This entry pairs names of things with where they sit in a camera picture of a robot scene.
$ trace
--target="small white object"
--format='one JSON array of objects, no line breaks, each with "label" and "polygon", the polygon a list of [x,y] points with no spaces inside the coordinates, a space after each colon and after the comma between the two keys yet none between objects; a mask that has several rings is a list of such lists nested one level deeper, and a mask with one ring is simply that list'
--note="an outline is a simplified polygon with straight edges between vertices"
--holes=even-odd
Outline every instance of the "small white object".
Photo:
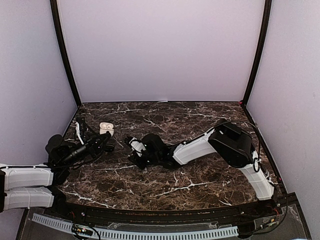
[{"label": "small white object", "polygon": [[173,152],[173,158],[180,165],[185,165],[188,162],[200,158],[207,154],[216,153],[217,151],[208,142],[210,135],[214,132],[214,129],[203,136],[192,140],[188,144],[180,144]]},{"label": "small white object", "polygon": [[76,135],[78,136],[78,139],[80,140],[81,144],[84,145],[85,143],[80,136],[80,124],[78,122],[75,123],[75,132],[76,132]]},{"label": "small white object", "polygon": [[18,187],[5,192],[3,210],[45,207],[50,208],[54,202],[51,191],[42,187]]},{"label": "small white object", "polygon": [[100,134],[105,134],[106,132],[109,132],[112,137],[115,133],[114,125],[110,122],[100,122]]},{"label": "small white object", "polygon": [[131,139],[129,144],[131,146],[131,149],[133,151],[136,151],[136,153],[138,154],[139,157],[142,156],[141,152],[146,150],[144,144],[142,142],[140,142],[140,141],[137,141],[137,139],[135,137],[133,137]]},{"label": "small white object", "polygon": [[54,173],[50,168],[45,168],[46,165],[39,164],[26,168],[10,167],[5,164],[0,164],[0,167],[5,172],[4,176],[4,190],[21,187],[35,187],[35,186],[50,186],[52,184]]}]

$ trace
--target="dark brown marble surface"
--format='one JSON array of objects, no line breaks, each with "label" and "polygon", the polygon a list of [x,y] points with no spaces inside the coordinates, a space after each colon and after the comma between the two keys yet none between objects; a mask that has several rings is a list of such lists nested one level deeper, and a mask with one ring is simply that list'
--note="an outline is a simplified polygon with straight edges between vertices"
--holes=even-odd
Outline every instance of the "dark brown marble surface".
[{"label": "dark brown marble surface", "polygon": [[[151,166],[140,170],[128,161],[131,149],[126,136],[141,139],[159,134],[165,143],[191,140],[211,128],[220,118],[248,120],[236,102],[124,102],[86,103],[75,117],[83,117],[99,132],[100,122],[115,126],[112,153],[71,172],[60,189],[67,201],[88,206],[125,210],[195,210],[256,201],[246,177],[230,167],[217,153],[203,156],[187,165],[168,170]],[[253,130],[239,126],[254,135]],[[72,123],[65,139],[73,140]],[[263,164],[276,181],[264,152]]]}]

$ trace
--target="wire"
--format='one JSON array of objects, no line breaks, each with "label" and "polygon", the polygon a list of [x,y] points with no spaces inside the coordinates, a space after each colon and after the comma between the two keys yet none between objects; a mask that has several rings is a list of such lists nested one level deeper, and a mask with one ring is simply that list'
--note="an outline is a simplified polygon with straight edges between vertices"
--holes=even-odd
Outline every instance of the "wire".
[{"label": "wire", "polygon": [[80,124],[78,122],[75,123],[75,133],[78,136],[78,139],[80,140],[81,144],[84,145],[85,143],[81,138],[81,135],[80,135]]},{"label": "wire", "polygon": [[[258,232],[262,229],[264,229],[263,227],[259,227],[253,231],[250,231],[250,232],[239,232],[239,235],[262,235],[262,234],[268,234],[268,233],[271,233],[272,231],[276,230],[283,222],[284,220],[286,219],[286,216],[287,216],[287,213],[288,213],[288,193],[285,191],[285,198],[286,198],[286,201],[285,201],[285,213],[284,213],[284,216],[283,218],[278,222],[278,224],[272,228],[271,230],[269,231],[264,231],[264,232]],[[280,215],[279,215],[279,212],[274,208],[274,210],[277,212],[277,216],[279,216],[280,218]]]},{"label": "wire", "polygon": [[258,162],[258,169],[256,169],[256,161],[257,161],[257,158],[255,157],[255,158],[253,159],[253,170],[254,170],[256,173],[258,173],[259,170],[260,170],[260,164],[259,164],[259,162]]},{"label": "wire", "polygon": [[80,162],[80,163],[74,163],[74,164],[69,164],[69,165],[63,165],[63,166],[52,166],[50,167],[51,169],[64,169],[64,168],[72,168],[72,167],[81,167],[85,164],[91,164],[97,160],[99,160],[101,158],[101,156],[103,155],[104,151],[102,150],[99,155],[97,155],[95,158],[88,160],[88,161],[84,161],[84,162]]},{"label": "wire", "polygon": [[8,166],[2,166],[2,167],[0,167],[0,170],[1,169],[6,169],[6,168],[8,168],[8,169],[13,169],[13,168],[17,168],[17,169],[30,169],[30,168],[36,168],[36,169],[51,169],[51,167],[49,167],[49,166],[46,166],[46,165],[44,165],[44,166],[38,166],[38,165],[27,165],[27,166],[19,166],[19,165],[8,165]]},{"label": "wire", "polygon": [[245,124],[249,124],[253,128],[253,130],[255,131],[256,136],[258,138],[258,160],[259,160],[260,159],[260,152],[261,152],[261,134],[260,134],[260,131],[259,131],[258,127],[255,124],[253,124],[253,123],[251,123],[249,121],[245,121],[245,120],[230,120],[230,121],[225,121],[225,122],[216,124],[215,126],[210,128],[206,133],[209,133],[213,129],[216,129],[217,127],[220,127],[222,125],[229,124],[229,123],[245,123]]},{"label": "wire", "polygon": [[[66,216],[64,216],[64,215],[62,215],[62,214],[60,214],[60,213],[58,213],[58,212],[56,212],[56,211],[54,211],[54,210],[52,210],[52,209],[50,209],[50,210],[51,210],[52,212],[54,212],[55,214],[58,214],[58,215],[59,215],[60,217],[62,217],[63,219],[66,219]],[[98,232],[94,227],[89,226],[89,225],[88,225],[87,223],[85,223],[85,222],[76,221],[76,215],[75,215],[75,213],[74,213],[73,211],[71,211],[70,214],[73,215],[73,221],[72,221],[73,224],[81,224],[81,225],[84,225],[84,226],[90,228],[91,230],[93,230],[93,231],[96,233],[96,235],[98,236],[98,239],[101,240],[101,236],[100,236],[99,232]]]}]

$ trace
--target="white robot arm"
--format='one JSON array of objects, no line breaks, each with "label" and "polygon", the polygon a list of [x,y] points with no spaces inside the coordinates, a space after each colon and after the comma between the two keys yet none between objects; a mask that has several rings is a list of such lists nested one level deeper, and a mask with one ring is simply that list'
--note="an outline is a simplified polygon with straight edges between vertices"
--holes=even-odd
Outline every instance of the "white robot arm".
[{"label": "white robot arm", "polygon": [[126,144],[133,150],[129,160],[141,169],[147,165],[174,169],[204,155],[219,153],[230,166],[245,175],[260,201],[270,200],[274,195],[274,184],[258,159],[251,136],[234,124],[225,122],[221,119],[217,127],[176,145],[166,145],[153,133],[141,140],[127,137]]},{"label": "white robot arm", "polygon": [[[57,134],[45,146],[48,162],[38,165],[0,164],[0,213],[15,208],[49,208],[60,200],[65,201],[65,195],[55,186],[65,182],[69,170],[95,161],[103,152],[114,150],[114,146],[107,143],[113,134],[113,125],[102,122],[100,128],[100,134],[97,134],[83,119],[77,119],[79,144],[67,142]],[[85,161],[88,155],[92,159]]]}]

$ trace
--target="white backdrop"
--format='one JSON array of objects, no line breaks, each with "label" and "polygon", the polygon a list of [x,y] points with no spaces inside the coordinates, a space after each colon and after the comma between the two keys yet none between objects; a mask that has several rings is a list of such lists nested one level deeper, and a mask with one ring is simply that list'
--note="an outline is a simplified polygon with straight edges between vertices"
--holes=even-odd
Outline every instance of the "white backdrop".
[{"label": "white backdrop", "polygon": [[320,240],[320,1],[272,3],[248,109]]},{"label": "white backdrop", "polygon": [[[46,143],[76,110],[50,1],[0,0],[0,163],[47,162]],[[1,240],[16,239],[22,213],[0,213]]]},{"label": "white backdrop", "polygon": [[240,101],[264,0],[59,0],[83,102]]}]

